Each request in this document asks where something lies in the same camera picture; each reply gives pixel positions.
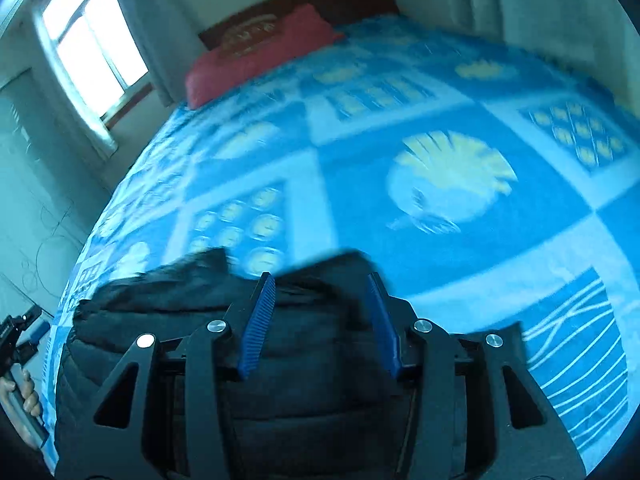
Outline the person left hand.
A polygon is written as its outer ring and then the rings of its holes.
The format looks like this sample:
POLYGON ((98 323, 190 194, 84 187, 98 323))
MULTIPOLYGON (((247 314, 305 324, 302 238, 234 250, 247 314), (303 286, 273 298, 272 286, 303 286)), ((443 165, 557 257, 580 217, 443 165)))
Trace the person left hand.
POLYGON ((26 445, 33 450, 39 450, 40 444, 23 418, 25 415, 29 419, 36 419, 42 414, 35 383, 28 370, 22 371, 20 386, 13 379, 1 378, 1 406, 10 424, 26 445))

